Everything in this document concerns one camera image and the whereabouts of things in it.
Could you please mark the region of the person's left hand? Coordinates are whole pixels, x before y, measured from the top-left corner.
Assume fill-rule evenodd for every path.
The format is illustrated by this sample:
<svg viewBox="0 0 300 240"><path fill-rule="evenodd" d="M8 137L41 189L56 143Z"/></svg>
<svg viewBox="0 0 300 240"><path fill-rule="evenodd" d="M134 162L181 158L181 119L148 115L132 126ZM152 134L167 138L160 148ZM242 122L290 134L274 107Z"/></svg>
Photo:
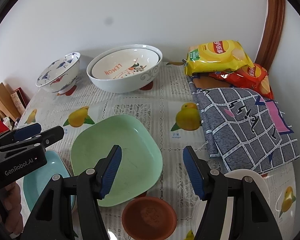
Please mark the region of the person's left hand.
<svg viewBox="0 0 300 240"><path fill-rule="evenodd" d="M21 215L21 193L16 182L1 190L1 201L8 211L5 228L9 233L19 235L23 230L23 217Z"/></svg>

